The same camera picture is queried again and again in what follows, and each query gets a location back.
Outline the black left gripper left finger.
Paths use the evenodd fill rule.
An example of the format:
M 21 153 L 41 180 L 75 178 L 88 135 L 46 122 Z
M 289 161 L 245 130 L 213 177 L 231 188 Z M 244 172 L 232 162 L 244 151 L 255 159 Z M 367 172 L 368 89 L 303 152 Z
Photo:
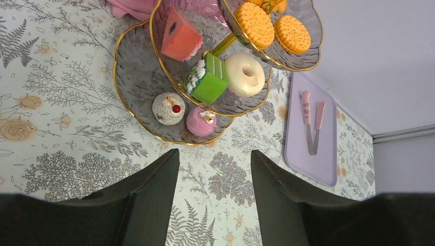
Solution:
M 180 166 L 172 149 L 82 199 L 1 195 L 1 245 L 164 245 Z

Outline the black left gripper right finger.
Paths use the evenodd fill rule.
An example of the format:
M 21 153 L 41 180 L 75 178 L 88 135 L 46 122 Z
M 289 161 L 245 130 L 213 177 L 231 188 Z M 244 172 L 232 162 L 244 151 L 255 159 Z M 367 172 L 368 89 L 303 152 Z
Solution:
M 357 201 L 324 191 L 258 150 L 251 174 L 263 245 L 434 245 L 434 194 Z

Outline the lilac plastic tray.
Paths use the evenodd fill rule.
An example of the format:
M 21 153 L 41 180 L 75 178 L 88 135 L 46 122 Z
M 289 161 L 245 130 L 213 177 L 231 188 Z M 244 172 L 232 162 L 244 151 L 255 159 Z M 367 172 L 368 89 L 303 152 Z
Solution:
M 325 101 L 317 155 L 310 155 L 303 121 L 301 93 L 310 91 L 311 132 L 314 137 L 316 104 Z M 284 158 L 295 171 L 333 187 L 337 182 L 337 106 L 334 99 L 304 73 L 296 72 L 290 80 L 288 119 Z

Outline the pink handled tongs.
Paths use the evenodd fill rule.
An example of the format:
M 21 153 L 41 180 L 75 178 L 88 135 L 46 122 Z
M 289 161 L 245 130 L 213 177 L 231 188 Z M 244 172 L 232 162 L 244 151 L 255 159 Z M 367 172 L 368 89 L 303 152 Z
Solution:
M 317 155 L 319 140 L 320 140 L 320 129 L 323 123 L 324 109 L 326 106 L 325 101 L 320 101 L 316 104 L 315 112 L 315 122 L 314 122 L 314 137 L 312 137 L 311 132 L 311 110 L 310 110 L 310 91 L 305 90 L 301 93 L 301 103 L 302 103 L 302 113 L 303 121 L 306 130 L 306 141 L 308 152 L 310 155 Z

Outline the grey speckled cake ball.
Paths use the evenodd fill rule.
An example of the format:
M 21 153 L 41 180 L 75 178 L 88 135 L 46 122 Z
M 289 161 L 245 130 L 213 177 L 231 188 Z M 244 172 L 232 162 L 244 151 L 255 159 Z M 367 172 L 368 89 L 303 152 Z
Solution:
M 166 126 L 175 125 L 182 120 L 186 110 L 183 99 L 176 93 L 158 95 L 152 103 L 152 112 L 156 120 Z

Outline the pink sugared cake ball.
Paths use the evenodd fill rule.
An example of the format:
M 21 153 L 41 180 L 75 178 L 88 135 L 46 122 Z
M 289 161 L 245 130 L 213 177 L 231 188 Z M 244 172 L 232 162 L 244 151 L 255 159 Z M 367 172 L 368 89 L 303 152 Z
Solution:
M 217 128 L 217 117 L 210 111 L 196 107 L 189 112 L 186 118 L 186 125 L 193 135 L 205 137 Z

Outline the three-tier glass cake stand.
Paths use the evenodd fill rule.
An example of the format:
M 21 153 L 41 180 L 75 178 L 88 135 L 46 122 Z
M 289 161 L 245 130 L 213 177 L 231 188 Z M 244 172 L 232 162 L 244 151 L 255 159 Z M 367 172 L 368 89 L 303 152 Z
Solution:
M 142 23 L 132 26 L 119 38 L 114 63 L 114 82 L 127 110 L 154 136 L 175 144 L 202 145 L 215 141 L 235 118 L 256 109 L 264 109 L 268 94 L 283 91 L 291 73 L 262 63 L 266 82 L 259 94 L 240 98 L 225 92 L 210 109 L 217 115 L 217 128 L 208 136 L 199 137 L 180 121 L 172 126 L 159 123 L 152 113 L 154 99 L 163 93 L 179 94 L 178 84 L 184 81 L 196 58 L 181 63 L 160 52 L 167 12 L 175 8 L 183 13 L 202 33 L 204 48 L 210 50 L 230 33 L 218 1 L 158 1 L 158 9 Z

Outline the white glazed donut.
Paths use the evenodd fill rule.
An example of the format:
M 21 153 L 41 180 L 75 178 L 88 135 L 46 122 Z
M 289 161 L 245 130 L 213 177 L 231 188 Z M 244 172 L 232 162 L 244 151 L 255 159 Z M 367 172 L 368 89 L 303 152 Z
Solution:
M 265 73 L 253 56 L 234 53 L 225 59 L 229 90 L 239 97 L 251 97 L 260 93 L 265 84 Z

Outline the green striped cake piece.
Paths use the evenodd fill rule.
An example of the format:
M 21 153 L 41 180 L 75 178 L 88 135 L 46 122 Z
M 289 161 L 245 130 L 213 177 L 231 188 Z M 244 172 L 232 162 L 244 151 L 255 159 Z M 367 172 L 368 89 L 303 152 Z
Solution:
M 184 87 L 190 96 L 210 105 L 224 93 L 228 85 L 226 63 L 208 52 L 192 68 Z

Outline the pink cake slice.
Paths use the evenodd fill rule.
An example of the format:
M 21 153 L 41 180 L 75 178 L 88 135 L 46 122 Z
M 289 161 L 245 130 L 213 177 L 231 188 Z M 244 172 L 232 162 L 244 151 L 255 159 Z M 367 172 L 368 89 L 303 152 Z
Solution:
M 196 27 L 173 7 L 169 8 L 161 52 L 185 62 L 196 56 L 203 46 L 203 37 Z

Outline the yellow round biscuit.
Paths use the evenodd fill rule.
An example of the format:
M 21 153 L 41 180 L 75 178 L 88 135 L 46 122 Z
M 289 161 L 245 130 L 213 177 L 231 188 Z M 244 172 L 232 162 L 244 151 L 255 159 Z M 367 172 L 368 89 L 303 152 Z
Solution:
M 311 37 L 306 27 L 291 15 L 283 15 L 274 23 L 276 40 L 289 53 L 303 54 L 311 46 Z
M 252 2 L 244 2 L 235 12 L 243 32 L 259 49 L 268 48 L 274 41 L 274 27 L 269 15 Z

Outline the orange swirl cookie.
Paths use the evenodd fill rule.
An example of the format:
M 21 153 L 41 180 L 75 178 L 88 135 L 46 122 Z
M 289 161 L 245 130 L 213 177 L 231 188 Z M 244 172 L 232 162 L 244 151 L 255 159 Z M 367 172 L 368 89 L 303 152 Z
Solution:
M 286 9 L 287 9 L 287 0 L 282 0 L 277 5 L 274 6 L 272 12 L 282 14 L 286 11 Z

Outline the yellow jam-dot cookie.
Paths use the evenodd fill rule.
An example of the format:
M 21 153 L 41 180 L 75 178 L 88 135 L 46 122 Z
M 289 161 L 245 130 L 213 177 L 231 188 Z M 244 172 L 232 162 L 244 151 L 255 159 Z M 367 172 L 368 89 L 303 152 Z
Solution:
M 264 2 L 264 0 L 245 0 L 245 2 L 251 2 L 256 5 L 261 5 Z

